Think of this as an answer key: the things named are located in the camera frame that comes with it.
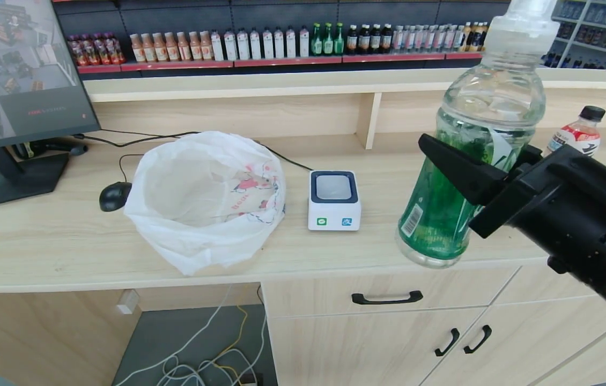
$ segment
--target counter top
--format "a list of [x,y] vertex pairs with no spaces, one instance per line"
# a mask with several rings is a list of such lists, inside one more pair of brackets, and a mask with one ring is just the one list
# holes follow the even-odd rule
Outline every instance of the counter top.
[[[360,149],[353,135],[264,139],[272,149],[311,168],[354,170],[363,204],[361,229],[310,232],[308,173],[283,161],[286,217],[262,250],[249,261],[227,269],[210,266],[192,277],[183,276],[151,249],[122,210],[99,209],[102,188],[122,179],[120,156],[142,153],[158,143],[123,149],[92,144],[87,154],[70,159],[52,194],[0,205],[0,293],[419,271],[423,268],[403,257],[394,243],[398,217],[425,159],[416,139],[416,133],[377,135],[371,151]],[[533,142],[546,140],[547,133],[538,134]],[[597,158],[606,164],[606,141]],[[128,176],[133,176],[138,161],[122,160]],[[545,258],[526,237],[504,227],[487,240],[472,235],[455,267],[542,264]]]
[[[92,102],[445,91],[466,69],[403,69],[88,80]],[[606,71],[537,69],[546,88],[603,88]]]

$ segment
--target black drawer handle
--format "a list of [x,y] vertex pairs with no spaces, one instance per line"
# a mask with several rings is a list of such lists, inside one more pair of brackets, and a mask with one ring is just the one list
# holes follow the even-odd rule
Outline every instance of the black drawer handle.
[[438,356],[438,357],[445,356],[446,353],[448,352],[448,350],[450,350],[450,348],[453,347],[456,340],[458,340],[458,338],[460,338],[460,332],[458,332],[457,328],[451,328],[450,335],[451,335],[450,344],[447,345],[447,347],[444,351],[442,351],[440,349],[434,350],[434,354],[436,354],[436,356]]
[[479,344],[475,346],[475,348],[470,348],[469,345],[465,346],[465,348],[463,349],[465,351],[465,354],[472,354],[473,352],[477,351],[477,349],[480,348],[484,344],[484,342],[486,342],[487,339],[489,339],[489,337],[491,336],[491,327],[489,327],[488,324],[485,324],[482,327],[482,331],[484,331],[484,339],[482,339],[481,342],[479,342]]
[[409,298],[403,300],[384,300],[384,301],[373,301],[365,299],[365,296],[362,293],[354,293],[350,296],[353,303],[357,305],[404,305],[405,303],[415,303],[416,301],[420,301],[423,298],[423,293],[421,291],[410,291],[408,292],[410,295]]

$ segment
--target monitor stand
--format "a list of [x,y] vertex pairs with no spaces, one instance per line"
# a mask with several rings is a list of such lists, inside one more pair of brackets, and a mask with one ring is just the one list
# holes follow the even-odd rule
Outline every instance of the monitor stand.
[[63,153],[17,162],[0,147],[0,204],[55,190],[69,159],[70,154]]

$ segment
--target monitor screen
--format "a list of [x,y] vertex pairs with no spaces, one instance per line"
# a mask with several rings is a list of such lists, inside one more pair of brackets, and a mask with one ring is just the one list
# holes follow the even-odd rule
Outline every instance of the monitor screen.
[[0,0],[0,147],[99,130],[50,0]]

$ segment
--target black mouse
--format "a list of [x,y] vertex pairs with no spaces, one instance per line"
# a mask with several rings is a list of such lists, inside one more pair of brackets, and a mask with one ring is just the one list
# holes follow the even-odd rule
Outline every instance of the black mouse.
[[127,197],[131,191],[131,182],[116,182],[106,186],[98,199],[100,210],[112,212],[123,207],[127,203]]

